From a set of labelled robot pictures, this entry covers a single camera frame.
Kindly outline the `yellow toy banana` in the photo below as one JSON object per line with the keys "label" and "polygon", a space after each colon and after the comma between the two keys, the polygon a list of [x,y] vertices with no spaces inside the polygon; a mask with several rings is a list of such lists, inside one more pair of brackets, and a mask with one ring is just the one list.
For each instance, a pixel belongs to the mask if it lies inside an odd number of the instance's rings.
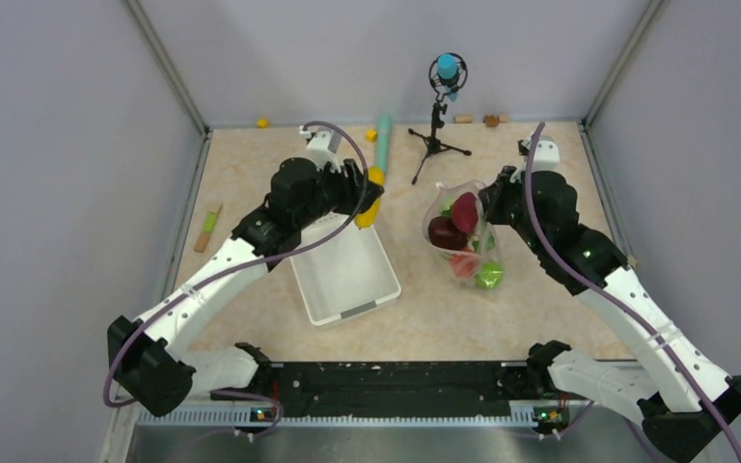
{"label": "yellow toy banana", "polygon": [[354,217],[354,224],[358,229],[366,229],[373,225],[381,205],[381,197],[384,194],[386,175],[382,169],[372,166],[367,175],[369,180],[370,206]]}

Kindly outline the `dark red toy vegetable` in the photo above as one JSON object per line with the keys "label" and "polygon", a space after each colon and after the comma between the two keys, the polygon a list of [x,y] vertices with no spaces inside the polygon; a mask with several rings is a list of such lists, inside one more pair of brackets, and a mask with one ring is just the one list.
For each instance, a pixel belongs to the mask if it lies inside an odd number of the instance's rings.
{"label": "dark red toy vegetable", "polygon": [[453,225],[465,234],[471,234],[477,227],[479,212],[477,196],[472,192],[461,194],[451,207],[451,221]]}

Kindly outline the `clear pink zip top bag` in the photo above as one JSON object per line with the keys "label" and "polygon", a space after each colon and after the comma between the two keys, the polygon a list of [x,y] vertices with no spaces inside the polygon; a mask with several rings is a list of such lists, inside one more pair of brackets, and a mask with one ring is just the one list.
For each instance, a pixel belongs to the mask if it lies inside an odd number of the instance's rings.
{"label": "clear pink zip top bag", "polygon": [[471,180],[435,184],[437,197],[427,209],[422,233],[434,254],[447,264],[458,284],[494,290],[505,277],[498,235],[485,221],[480,193],[484,183]]}

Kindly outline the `dark purple toy mangosteen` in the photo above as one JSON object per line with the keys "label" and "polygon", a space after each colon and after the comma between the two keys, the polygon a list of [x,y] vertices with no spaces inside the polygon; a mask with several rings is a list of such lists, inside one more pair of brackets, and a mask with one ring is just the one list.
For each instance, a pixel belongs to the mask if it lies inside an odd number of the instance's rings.
{"label": "dark purple toy mangosteen", "polygon": [[468,235],[459,231],[446,216],[437,216],[429,221],[427,236],[432,245],[450,251],[464,249],[469,241]]}

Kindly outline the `green toy apple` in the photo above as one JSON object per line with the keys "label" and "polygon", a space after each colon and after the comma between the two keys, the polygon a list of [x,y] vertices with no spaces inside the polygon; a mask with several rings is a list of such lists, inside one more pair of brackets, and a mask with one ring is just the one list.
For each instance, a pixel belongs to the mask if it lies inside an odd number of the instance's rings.
{"label": "green toy apple", "polygon": [[505,269],[495,260],[485,262],[475,275],[476,286],[482,289],[495,289],[505,276]]}

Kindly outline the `red toy apple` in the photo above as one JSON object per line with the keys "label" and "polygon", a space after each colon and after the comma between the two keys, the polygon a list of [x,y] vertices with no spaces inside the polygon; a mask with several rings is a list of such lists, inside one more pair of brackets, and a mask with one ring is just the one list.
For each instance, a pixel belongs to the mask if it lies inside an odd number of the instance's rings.
{"label": "red toy apple", "polygon": [[460,280],[473,278],[479,271],[481,258],[477,254],[454,254],[449,259],[453,275]]}

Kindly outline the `green toy napa cabbage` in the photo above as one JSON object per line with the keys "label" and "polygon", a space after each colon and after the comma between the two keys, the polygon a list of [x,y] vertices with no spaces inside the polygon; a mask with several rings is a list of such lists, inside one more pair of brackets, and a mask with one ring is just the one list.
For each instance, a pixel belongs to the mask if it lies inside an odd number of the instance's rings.
{"label": "green toy napa cabbage", "polygon": [[486,238],[475,235],[472,237],[470,244],[476,253],[490,252],[496,247],[496,238],[492,233]]}

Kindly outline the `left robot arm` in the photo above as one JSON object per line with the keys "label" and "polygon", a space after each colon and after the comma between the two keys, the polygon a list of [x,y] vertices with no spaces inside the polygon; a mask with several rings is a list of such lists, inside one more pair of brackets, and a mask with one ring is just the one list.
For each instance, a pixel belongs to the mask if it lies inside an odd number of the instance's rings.
{"label": "left robot arm", "polygon": [[350,225],[383,192],[382,173],[352,159],[342,164],[317,164],[304,157],[282,162],[263,202],[241,219],[195,275],[137,318],[120,316],[110,324],[104,403],[121,407],[110,396],[113,385],[157,417],[198,392],[234,387],[248,398],[265,395],[271,374],[255,355],[235,347],[225,354],[193,358],[187,353],[189,345],[248,285],[282,260],[336,236],[331,231],[303,245],[303,230],[330,213],[343,215]]}

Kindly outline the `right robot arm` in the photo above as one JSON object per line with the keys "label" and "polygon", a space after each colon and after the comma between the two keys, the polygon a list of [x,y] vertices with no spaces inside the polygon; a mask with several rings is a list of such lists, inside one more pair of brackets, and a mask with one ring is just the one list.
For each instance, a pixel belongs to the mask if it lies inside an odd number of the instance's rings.
{"label": "right robot arm", "polygon": [[594,311],[639,366],[622,370],[549,341],[530,349],[530,390],[540,397],[571,393],[612,410],[673,461],[695,459],[719,435],[741,461],[731,428],[741,414],[741,375],[705,357],[654,302],[619,247],[580,222],[577,193],[564,177],[507,166],[479,198],[484,221],[513,228],[541,268]]}

